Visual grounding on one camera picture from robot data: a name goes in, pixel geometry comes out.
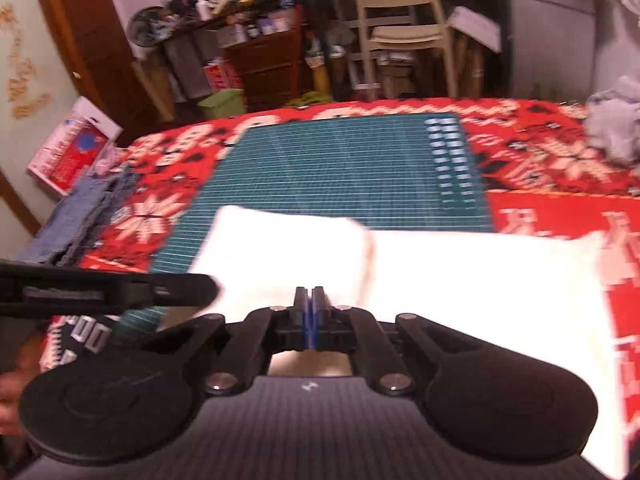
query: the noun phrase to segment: white chair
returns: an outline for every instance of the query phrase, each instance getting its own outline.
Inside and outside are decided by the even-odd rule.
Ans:
[[[410,7],[431,4],[436,25],[397,25],[382,26],[373,29],[369,37],[367,27],[367,9],[380,7]],[[358,29],[360,31],[360,49],[364,63],[367,97],[375,99],[374,67],[372,50],[421,50],[441,48],[444,51],[445,74],[449,97],[458,96],[458,81],[454,65],[453,47],[449,27],[442,10],[440,0],[356,0],[358,7]]]

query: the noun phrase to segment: fan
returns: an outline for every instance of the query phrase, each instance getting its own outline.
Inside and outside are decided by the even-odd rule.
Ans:
[[[173,29],[167,21],[168,14],[170,11],[161,6],[145,7],[129,20],[127,38],[137,46],[155,46],[167,38]]]

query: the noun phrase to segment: green basket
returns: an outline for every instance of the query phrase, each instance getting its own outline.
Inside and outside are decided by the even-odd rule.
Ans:
[[[207,119],[236,117],[246,113],[244,92],[239,88],[220,90],[198,103]]]

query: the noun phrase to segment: drawer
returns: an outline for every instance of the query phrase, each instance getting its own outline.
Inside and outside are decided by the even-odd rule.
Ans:
[[[256,96],[246,100],[246,108],[248,112],[274,110],[276,108],[282,108],[290,99],[291,97],[288,92]]]
[[[225,49],[225,57],[239,75],[293,64],[300,57],[298,34],[293,30],[261,36]]]
[[[291,92],[293,67],[275,68],[240,76],[247,99]]]

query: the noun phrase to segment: bottle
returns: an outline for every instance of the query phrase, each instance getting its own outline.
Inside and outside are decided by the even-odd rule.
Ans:
[[[198,15],[203,22],[211,19],[211,8],[207,0],[198,0],[196,3],[196,9],[198,9]]]

